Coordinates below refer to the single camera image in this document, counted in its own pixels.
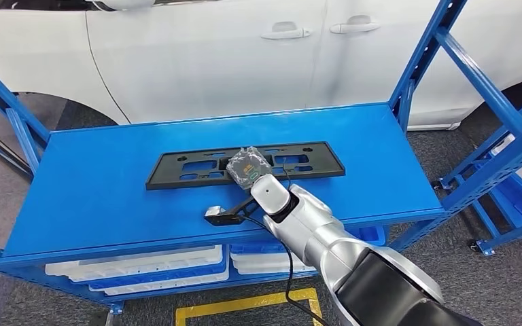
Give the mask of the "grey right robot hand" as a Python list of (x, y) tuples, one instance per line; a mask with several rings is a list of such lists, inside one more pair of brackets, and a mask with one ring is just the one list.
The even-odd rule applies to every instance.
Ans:
[(226, 170), (241, 189), (249, 190), (260, 177), (272, 173), (272, 166), (256, 147), (249, 146), (229, 159)]

